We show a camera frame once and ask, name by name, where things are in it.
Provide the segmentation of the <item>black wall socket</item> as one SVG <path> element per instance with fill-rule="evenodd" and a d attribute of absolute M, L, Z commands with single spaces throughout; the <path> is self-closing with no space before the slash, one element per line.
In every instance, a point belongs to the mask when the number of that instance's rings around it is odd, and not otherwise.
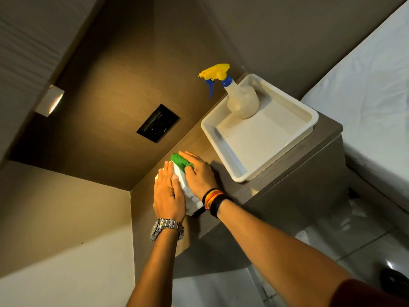
<path fill-rule="evenodd" d="M 176 113 L 160 104 L 136 133 L 154 143 L 158 143 L 179 119 Z"/>

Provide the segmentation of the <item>person's left forearm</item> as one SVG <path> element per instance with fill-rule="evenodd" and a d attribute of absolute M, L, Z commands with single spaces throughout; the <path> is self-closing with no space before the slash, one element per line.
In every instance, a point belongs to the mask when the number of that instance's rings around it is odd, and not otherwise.
<path fill-rule="evenodd" d="M 179 233 L 175 229 L 161 231 L 125 307 L 171 307 L 178 237 Z"/>

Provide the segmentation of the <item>wall reading light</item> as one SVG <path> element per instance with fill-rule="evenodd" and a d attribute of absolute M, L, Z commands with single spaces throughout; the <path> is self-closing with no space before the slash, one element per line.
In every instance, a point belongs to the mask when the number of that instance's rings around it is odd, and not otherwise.
<path fill-rule="evenodd" d="M 48 117 L 58 106 L 65 91 L 55 85 L 49 86 L 46 93 L 35 108 L 35 112 Z"/>

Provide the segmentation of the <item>wide black wristband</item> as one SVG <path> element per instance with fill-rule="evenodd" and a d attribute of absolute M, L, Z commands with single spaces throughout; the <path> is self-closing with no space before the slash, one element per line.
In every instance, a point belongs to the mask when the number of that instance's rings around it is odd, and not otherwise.
<path fill-rule="evenodd" d="M 232 201 L 232 198 L 229 197 L 228 195 L 224 194 L 224 193 L 220 193 L 220 194 L 218 194 L 218 195 L 216 195 L 214 197 L 214 199 L 212 200 L 212 202 L 210 204 L 210 207 L 209 207 L 210 208 L 210 214 L 213 217 L 218 218 L 217 215 L 218 215 L 219 208 L 220 208 L 221 204 L 226 200 L 227 201 Z"/>

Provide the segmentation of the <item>person's right forearm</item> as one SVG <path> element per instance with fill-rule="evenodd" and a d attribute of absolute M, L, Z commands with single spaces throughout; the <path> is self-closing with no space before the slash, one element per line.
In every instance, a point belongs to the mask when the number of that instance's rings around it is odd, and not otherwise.
<path fill-rule="evenodd" d="M 308 244 L 289 236 L 230 200 L 218 218 L 271 287 L 292 307 L 329 307 L 352 275 Z"/>

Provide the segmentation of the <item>spray bottle with yellow trigger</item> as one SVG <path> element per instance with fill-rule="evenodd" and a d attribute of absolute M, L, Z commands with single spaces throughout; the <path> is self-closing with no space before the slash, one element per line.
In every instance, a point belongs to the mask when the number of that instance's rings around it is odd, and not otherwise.
<path fill-rule="evenodd" d="M 209 86 L 209 98 L 213 96 L 213 85 L 215 80 L 219 80 L 226 90 L 229 98 L 227 101 L 228 109 L 240 119 L 248 119 L 254 116 L 259 107 L 260 100 L 253 87 L 239 86 L 233 78 L 228 75 L 230 64 L 219 63 L 207 68 L 198 74 Z"/>

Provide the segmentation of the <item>grey wooden nightstand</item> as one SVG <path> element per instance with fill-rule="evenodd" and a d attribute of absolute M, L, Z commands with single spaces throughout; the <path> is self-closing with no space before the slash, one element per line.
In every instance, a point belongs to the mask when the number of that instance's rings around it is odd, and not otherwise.
<path fill-rule="evenodd" d="M 153 210 L 154 177 L 172 153 L 188 150 L 216 170 L 219 186 L 244 209 L 295 235 L 324 216 L 348 195 L 342 125 L 319 113 L 313 132 L 253 180 L 234 182 L 206 138 L 200 123 L 155 164 L 130 192 L 135 280 L 153 248 L 150 233 L 156 222 Z M 250 260 L 227 228 L 209 212 L 183 222 L 185 235 L 177 243 L 173 278 L 222 273 L 246 268 Z"/>

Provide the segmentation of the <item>person's left hand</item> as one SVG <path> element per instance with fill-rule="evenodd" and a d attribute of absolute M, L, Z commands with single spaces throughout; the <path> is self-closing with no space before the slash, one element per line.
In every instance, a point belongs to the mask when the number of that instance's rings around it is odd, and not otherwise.
<path fill-rule="evenodd" d="M 183 194 L 183 198 L 175 198 L 171 184 L 173 174 L 173 162 L 165 161 L 163 168 L 159 169 L 155 181 L 153 207 L 157 218 L 183 222 L 186 217 L 185 195 Z"/>

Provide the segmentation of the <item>bed with white sheet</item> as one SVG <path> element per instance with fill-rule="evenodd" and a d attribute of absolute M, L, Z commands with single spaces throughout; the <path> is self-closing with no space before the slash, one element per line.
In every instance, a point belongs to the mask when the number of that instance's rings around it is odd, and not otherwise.
<path fill-rule="evenodd" d="M 409 0 L 301 102 L 342 124 L 348 166 L 409 213 Z"/>

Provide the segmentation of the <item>green cleaning cloth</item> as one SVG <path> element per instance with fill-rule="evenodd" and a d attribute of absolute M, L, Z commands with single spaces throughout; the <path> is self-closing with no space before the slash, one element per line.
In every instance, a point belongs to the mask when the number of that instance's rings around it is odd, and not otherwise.
<path fill-rule="evenodd" d="M 181 155 L 178 153 L 174 153 L 171 155 L 171 161 L 181 170 L 181 172 L 185 173 L 185 168 L 187 166 L 191 166 L 192 169 L 194 170 L 194 165 L 183 158 Z"/>

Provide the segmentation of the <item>dark red sleeve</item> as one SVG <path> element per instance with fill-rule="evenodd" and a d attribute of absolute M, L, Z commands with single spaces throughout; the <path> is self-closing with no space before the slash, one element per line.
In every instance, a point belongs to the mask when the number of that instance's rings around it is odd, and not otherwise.
<path fill-rule="evenodd" d="M 343 281 L 333 294 L 329 307 L 409 307 L 409 300 L 386 294 L 362 281 Z"/>

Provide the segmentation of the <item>person's right hand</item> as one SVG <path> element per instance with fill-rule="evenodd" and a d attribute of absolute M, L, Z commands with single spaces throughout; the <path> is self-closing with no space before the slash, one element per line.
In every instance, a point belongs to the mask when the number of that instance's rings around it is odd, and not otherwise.
<path fill-rule="evenodd" d="M 189 186 L 189 188 L 196 197 L 202 200 L 209 190 L 217 188 L 212 167 L 199 156 L 189 151 L 179 151 L 178 154 L 194 165 L 196 182 L 194 186 Z"/>

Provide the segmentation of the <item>white plastic tray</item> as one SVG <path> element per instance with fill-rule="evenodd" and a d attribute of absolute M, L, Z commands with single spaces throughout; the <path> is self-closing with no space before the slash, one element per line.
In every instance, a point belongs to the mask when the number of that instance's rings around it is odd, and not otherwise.
<path fill-rule="evenodd" d="M 311 134 L 319 114 L 255 74 L 247 74 L 238 85 L 255 89 L 261 103 L 257 113 L 235 117 L 225 96 L 203 118 L 201 128 L 232 180 L 244 182 Z"/>

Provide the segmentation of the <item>silver metal wristwatch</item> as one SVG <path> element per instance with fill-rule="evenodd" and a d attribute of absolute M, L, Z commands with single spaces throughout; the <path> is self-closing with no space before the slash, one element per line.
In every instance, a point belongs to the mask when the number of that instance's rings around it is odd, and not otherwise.
<path fill-rule="evenodd" d="M 151 241 L 155 242 L 164 229 L 176 230 L 178 232 L 178 240 L 181 240 L 184 236 L 184 226 L 181 222 L 174 219 L 159 218 L 152 228 Z"/>

